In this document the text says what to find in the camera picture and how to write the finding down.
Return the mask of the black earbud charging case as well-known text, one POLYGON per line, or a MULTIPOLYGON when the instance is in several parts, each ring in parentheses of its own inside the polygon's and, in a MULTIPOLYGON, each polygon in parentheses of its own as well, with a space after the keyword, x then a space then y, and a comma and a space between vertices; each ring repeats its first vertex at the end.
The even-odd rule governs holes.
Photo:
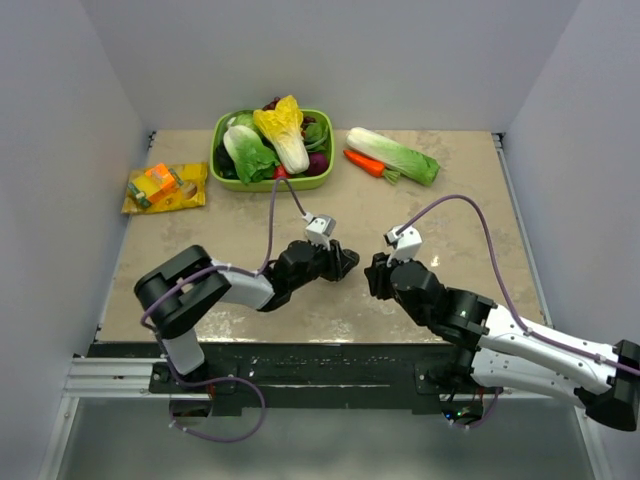
POLYGON ((352 270, 355 267, 357 267, 359 264, 359 261, 360 261, 360 256, 357 252, 350 249, 343 250, 343 267, 346 270, 352 270))

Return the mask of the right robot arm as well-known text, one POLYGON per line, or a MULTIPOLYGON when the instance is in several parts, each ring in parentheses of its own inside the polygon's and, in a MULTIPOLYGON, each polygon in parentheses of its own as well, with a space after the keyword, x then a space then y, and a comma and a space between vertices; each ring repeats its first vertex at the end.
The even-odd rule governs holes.
POLYGON ((598 343, 528 320, 470 291, 443 285, 421 262, 378 253, 364 270, 372 297, 394 300, 420 327, 453 345, 426 373, 439 387, 512 388, 564 400, 606 427, 639 426, 639 346, 598 343))

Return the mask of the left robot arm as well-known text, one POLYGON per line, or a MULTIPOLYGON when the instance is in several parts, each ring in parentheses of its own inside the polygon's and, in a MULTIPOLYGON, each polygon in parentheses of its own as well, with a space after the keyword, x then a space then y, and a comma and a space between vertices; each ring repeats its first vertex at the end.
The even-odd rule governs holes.
POLYGON ((297 240, 268 261, 263 272, 253 273, 223 264, 193 245, 140 278, 134 294, 145 311, 142 323, 160 339, 173 365, 173 382, 185 392, 196 392, 206 383, 207 368, 195 325, 215 304, 271 312, 312 281, 342 280, 359 260, 358 253, 336 240, 328 247, 297 240))

